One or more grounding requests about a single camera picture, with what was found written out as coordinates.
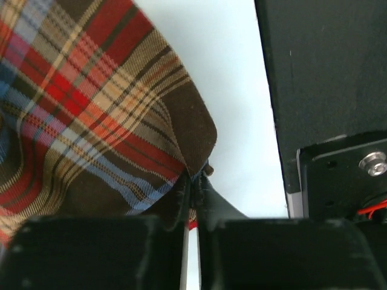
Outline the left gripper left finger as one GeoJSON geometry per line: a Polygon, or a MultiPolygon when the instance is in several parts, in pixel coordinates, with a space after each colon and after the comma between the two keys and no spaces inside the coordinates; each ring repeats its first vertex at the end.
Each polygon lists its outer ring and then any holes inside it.
{"type": "Polygon", "coordinates": [[[34,217],[1,262],[2,289],[184,289],[191,181],[174,187],[176,221],[158,216],[34,217]]]}

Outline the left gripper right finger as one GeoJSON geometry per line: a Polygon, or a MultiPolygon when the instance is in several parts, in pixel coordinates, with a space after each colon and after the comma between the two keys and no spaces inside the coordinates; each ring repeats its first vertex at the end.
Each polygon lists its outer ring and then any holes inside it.
{"type": "Polygon", "coordinates": [[[386,228],[343,219],[253,219],[193,184],[201,289],[385,289],[386,228]]]}

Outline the red plaid long sleeve shirt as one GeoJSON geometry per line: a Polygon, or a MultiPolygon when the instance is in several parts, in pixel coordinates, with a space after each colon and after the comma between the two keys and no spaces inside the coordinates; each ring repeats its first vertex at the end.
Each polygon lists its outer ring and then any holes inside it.
{"type": "Polygon", "coordinates": [[[1,2],[1,244],[32,216],[154,214],[206,167],[216,127],[133,1],[1,2]]]}

